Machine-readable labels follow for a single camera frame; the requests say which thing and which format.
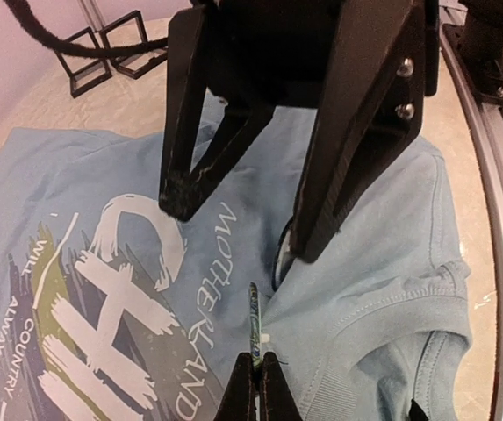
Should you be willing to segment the light blue printed t-shirt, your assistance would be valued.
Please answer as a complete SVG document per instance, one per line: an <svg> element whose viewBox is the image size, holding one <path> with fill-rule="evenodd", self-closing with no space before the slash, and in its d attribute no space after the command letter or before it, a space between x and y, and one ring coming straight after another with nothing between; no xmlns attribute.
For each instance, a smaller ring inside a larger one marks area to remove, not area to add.
<svg viewBox="0 0 503 421"><path fill-rule="evenodd" d="M278 109L188 222L158 205L162 135L16 129L0 151L0 420L211 420L249 349L304 420L452 420L471 334L441 153L415 140L312 265L278 241L313 128Z"/></svg>

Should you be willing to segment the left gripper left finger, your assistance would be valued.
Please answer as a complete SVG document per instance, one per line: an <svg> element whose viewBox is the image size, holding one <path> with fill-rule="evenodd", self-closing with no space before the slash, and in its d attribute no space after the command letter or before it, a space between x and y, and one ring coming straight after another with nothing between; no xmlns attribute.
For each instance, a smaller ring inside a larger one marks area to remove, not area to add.
<svg viewBox="0 0 503 421"><path fill-rule="evenodd" d="M214 421L252 420L256 420L255 372L251 355L240 353Z"/></svg>

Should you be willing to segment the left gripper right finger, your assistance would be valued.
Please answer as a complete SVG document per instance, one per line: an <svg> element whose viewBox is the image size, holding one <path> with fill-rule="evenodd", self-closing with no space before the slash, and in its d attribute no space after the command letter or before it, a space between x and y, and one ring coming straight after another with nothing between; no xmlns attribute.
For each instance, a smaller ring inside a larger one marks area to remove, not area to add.
<svg viewBox="0 0 503 421"><path fill-rule="evenodd" d="M263 357L258 392L260 420L302 421L280 361L273 352Z"/></svg>

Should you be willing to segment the silver round brooch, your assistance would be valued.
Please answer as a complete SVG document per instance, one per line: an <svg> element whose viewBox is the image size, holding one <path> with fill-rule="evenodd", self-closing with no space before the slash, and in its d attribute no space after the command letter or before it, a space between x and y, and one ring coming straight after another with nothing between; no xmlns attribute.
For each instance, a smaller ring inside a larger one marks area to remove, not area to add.
<svg viewBox="0 0 503 421"><path fill-rule="evenodd" d="M262 366L262 344L263 338L267 335L262 333L262 312L259 298L259 291L254 282L249 284L248 289L249 304L249 344L252 366L254 371L258 371Z"/></svg>

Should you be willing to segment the blue round brooch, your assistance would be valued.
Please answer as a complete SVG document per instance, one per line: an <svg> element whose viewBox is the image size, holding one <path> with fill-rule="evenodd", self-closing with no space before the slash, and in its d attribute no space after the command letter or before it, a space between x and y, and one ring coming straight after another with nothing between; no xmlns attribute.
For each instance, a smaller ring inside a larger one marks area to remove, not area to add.
<svg viewBox="0 0 503 421"><path fill-rule="evenodd" d="M290 218L278 241L277 253L273 262L271 276L271 288L274 291L279 289L295 260L295 256L292 254L290 246L292 222L293 218Z"/></svg>

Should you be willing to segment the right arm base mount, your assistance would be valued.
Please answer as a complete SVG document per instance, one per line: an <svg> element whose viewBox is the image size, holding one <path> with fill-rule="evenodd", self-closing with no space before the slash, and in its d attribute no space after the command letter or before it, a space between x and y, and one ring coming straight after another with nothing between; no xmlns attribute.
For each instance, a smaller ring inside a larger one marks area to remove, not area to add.
<svg viewBox="0 0 503 421"><path fill-rule="evenodd" d="M444 24L442 32L476 101L503 108L503 1L461 4L463 24Z"/></svg>

